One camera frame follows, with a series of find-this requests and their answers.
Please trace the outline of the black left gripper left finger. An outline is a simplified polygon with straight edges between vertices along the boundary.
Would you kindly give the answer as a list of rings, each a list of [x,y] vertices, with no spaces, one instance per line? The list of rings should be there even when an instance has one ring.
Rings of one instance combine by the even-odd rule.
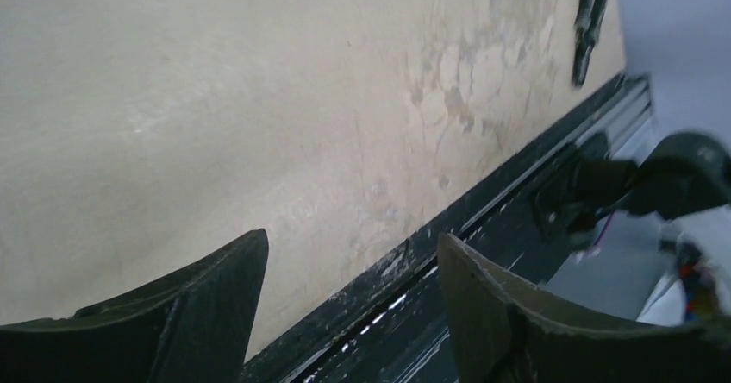
[[[1,328],[4,382],[237,382],[268,240],[247,232],[199,261],[63,319]]]

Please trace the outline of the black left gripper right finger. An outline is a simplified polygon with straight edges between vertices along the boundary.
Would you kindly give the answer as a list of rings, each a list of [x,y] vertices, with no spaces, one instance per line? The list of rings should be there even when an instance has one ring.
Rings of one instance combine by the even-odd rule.
[[[663,327],[594,311],[503,269],[451,234],[437,247],[462,382],[727,382],[730,320]]]

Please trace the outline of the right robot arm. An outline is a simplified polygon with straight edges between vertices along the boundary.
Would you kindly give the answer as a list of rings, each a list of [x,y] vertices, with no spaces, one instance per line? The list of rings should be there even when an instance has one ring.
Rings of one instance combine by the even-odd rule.
[[[729,203],[730,157],[708,135],[669,135],[643,160],[609,156],[605,139],[574,150],[534,192],[542,234],[569,252],[545,288],[643,323],[727,314],[729,252],[679,221]]]

